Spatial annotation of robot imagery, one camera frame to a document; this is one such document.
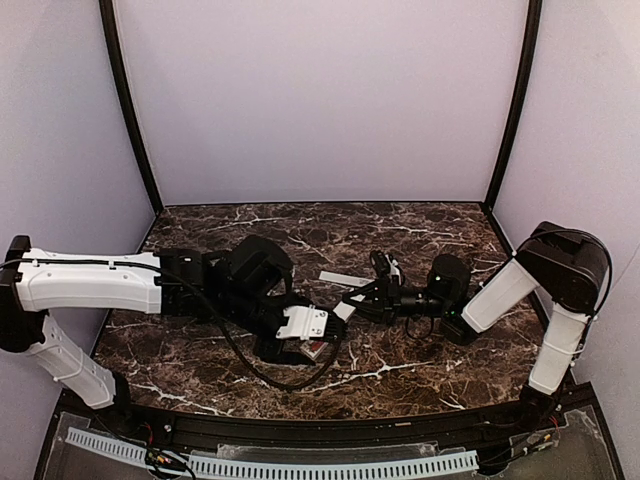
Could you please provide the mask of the white remote control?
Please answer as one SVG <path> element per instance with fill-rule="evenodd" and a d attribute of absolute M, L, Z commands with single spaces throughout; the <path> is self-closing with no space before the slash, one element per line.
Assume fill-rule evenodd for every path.
<path fill-rule="evenodd" d="M 346 304 L 344 302 L 338 303 L 333 312 L 344 322 L 348 322 L 351 316 L 355 313 L 356 308 Z"/>

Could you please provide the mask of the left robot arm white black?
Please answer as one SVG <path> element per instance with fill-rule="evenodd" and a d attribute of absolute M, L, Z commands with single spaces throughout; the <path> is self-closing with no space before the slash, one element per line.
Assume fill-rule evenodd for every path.
<path fill-rule="evenodd" d="M 13 239 L 1 264 L 1 348 L 35 357 L 55 381 L 93 410 L 124 409 L 127 381 L 66 335 L 52 310 L 119 309 L 231 322 L 258 339 L 267 362 L 299 364 L 289 339 L 326 330 L 326 314 L 293 290 L 293 263 L 275 243 L 249 236 L 231 250 L 165 249 L 131 256 L 61 254 Z"/>

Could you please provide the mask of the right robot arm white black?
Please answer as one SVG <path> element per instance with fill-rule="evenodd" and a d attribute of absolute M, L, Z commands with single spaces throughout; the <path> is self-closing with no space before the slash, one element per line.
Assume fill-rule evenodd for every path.
<path fill-rule="evenodd" d="M 519 395 L 522 423 L 543 419 L 556 408 L 565 376 L 613 283 L 613 260 L 600 239 L 551 222 L 540 223 L 475 292 L 469 290 L 470 268 L 452 254 L 433 259 L 423 287 L 406 285 L 389 255 L 374 251 L 370 262 L 375 279 L 344 294 L 345 304 L 376 324 L 426 317 L 460 346 L 492 329 L 525 298 L 544 295 L 550 301 L 542 344 Z"/>

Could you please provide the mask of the white remote battery cover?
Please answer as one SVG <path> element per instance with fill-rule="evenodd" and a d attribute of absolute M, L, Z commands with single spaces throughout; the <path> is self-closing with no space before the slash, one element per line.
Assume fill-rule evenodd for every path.
<path fill-rule="evenodd" d="M 339 274 L 329 271 L 321 271 L 319 279 L 324 282 L 337 284 L 345 287 L 359 288 L 371 282 L 370 279 L 355 277 L 351 275 Z"/>

